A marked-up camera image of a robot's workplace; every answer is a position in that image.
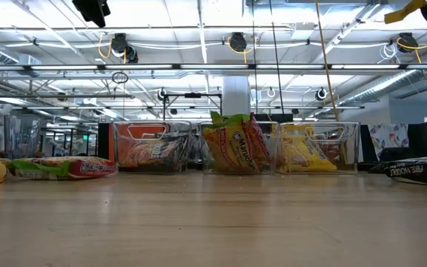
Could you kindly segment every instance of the ceiling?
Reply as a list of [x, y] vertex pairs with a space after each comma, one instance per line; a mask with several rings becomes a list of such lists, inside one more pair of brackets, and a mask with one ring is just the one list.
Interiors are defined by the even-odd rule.
[[[108, 54], [107, 45], [110, 38], [114, 33], [123, 32], [127, 34], [127, 40], [136, 48], [139, 64], [244, 64], [242, 54], [233, 53], [227, 44], [222, 44], [222, 41], [225, 41], [233, 32], [242, 32], [250, 47], [254, 43], [254, 36], [256, 37], [257, 49], [255, 52], [246, 54], [248, 64], [276, 64], [277, 61], [280, 64], [323, 63], [323, 59], [320, 57], [322, 49], [317, 45], [321, 41], [319, 28], [314, 27], [309, 32], [302, 30], [308, 26], [308, 23], [317, 23], [315, 10], [309, 8], [310, 5], [278, 4], [281, 1], [273, 1], [275, 4], [273, 8], [275, 31], [273, 32], [271, 14], [266, 8], [269, 6], [261, 5], [266, 1], [256, 1], [257, 9], [255, 9], [253, 23], [251, 7], [244, 8], [243, 1], [202, 0], [200, 17], [203, 22], [203, 30], [199, 27], [199, 5], [196, 0], [108, 0], [107, 2], [111, 15], [105, 17], [106, 28], [99, 29], [93, 22], [85, 22], [69, 0], [26, 1], [25, 4], [33, 16], [11, 0], [0, 0], [0, 47], [4, 47], [12, 53], [31, 55], [40, 60], [43, 65], [100, 65], [103, 62], [120, 64], [122, 57], [115, 57], [112, 54], [105, 59], [100, 56], [98, 45], [101, 43], [103, 45], [102, 53]], [[360, 1], [354, 4], [320, 5], [325, 43], [334, 39], [338, 33], [347, 32], [349, 25], [354, 23], [364, 6]], [[415, 53], [397, 52], [391, 57], [384, 57], [385, 43], [388, 43], [390, 39], [396, 40], [399, 33], [413, 33], [420, 45], [427, 44], [427, 22], [419, 12], [410, 14], [401, 22], [383, 23], [384, 14], [396, 10], [396, 8], [389, 5], [377, 5], [362, 18], [361, 23], [341, 36], [340, 40], [336, 42], [338, 45], [327, 52], [328, 63], [396, 64], [397, 62], [416, 62]], [[204, 54], [202, 38], [205, 39]], [[77, 53], [62, 43], [61, 39], [73, 46]], [[314, 44], [307, 45], [305, 43], [307, 39]], [[419, 53], [422, 56], [426, 55], [427, 48], [419, 50]], [[350, 96], [356, 88], [378, 77], [378, 75], [372, 74], [334, 73], [330, 76], [334, 95], [339, 99]], [[22, 92], [29, 91], [29, 78], [5, 80], [4, 75], [17, 76], [17, 73], [0, 74], [0, 81], [20, 88]], [[97, 99], [97, 104], [100, 106], [159, 105], [155, 99], [160, 88], [164, 88], [169, 93], [205, 93], [207, 90], [209, 93], [221, 93], [224, 75], [224, 73], [210, 73], [209, 75], [193, 73], [182, 78], [140, 77], [131, 79], [126, 84], [119, 86], [117, 92], [131, 94], [137, 98], [136, 101], [122, 98], [100, 98]], [[50, 83], [47, 84], [44, 84], [47, 79], [32, 80], [34, 88], [41, 87], [37, 92], [40, 94], [55, 94], [63, 91], [67, 94], [107, 94], [112, 93], [116, 87], [112, 84], [108, 86], [110, 88], [108, 90], [104, 79], [57, 79], [50, 80]], [[259, 105], [279, 105], [278, 75], [275, 73], [263, 73], [256, 76], [248, 74], [248, 81], [251, 89], [258, 90]], [[326, 104], [317, 102], [314, 97], [317, 89], [328, 87], [327, 76], [324, 73], [304, 72], [299, 76], [282, 74], [280, 81], [284, 105]], [[14, 93], [7, 92], [3, 87], [0, 89], [0, 93]], [[268, 95], [269, 90], [273, 90], [274, 96], [269, 96], [273, 94], [271, 91]], [[66, 102], [60, 102], [57, 99], [38, 99], [36, 102], [33, 101], [32, 105], [76, 106], [71, 99]], [[179, 98], [173, 106], [208, 105], [210, 102], [208, 99]], [[119, 112], [126, 119], [154, 119], [161, 111], [115, 110], [115, 112]], [[60, 115], [60, 112], [55, 111], [48, 111], [48, 113]], [[81, 110], [74, 116], [97, 119], [89, 110]], [[187, 110], [179, 111], [172, 117], [201, 118], [207, 116], [208, 110]]]

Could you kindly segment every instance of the wooden table surface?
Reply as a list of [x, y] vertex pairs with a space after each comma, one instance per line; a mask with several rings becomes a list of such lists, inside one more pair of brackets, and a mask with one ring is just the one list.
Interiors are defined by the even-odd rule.
[[8, 182], [0, 266], [427, 267], [427, 186], [367, 174]]

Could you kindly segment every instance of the black snack bag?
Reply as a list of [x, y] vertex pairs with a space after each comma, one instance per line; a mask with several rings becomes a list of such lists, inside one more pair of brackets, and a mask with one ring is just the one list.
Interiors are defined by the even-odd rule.
[[415, 182], [427, 185], [427, 157], [383, 162], [369, 173], [381, 173], [399, 182]]

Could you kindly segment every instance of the clear plastic bin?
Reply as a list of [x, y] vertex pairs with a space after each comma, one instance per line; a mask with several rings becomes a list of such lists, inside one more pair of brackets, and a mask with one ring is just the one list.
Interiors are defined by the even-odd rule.
[[358, 122], [287, 122], [279, 125], [280, 173], [357, 172]]
[[187, 165], [190, 137], [184, 121], [114, 122], [115, 162], [120, 171], [178, 174]]
[[272, 174], [275, 171], [278, 122], [256, 122], [261, 128], [259, 138], [245, 138], [243, 131], [210, 130], [212, 123], [200, 125], [203, 171], [206, 174]]
[[41, 123], [40, 119], [31, 116], [4, 117], [4, 154], [8, 159], [36, 156]]

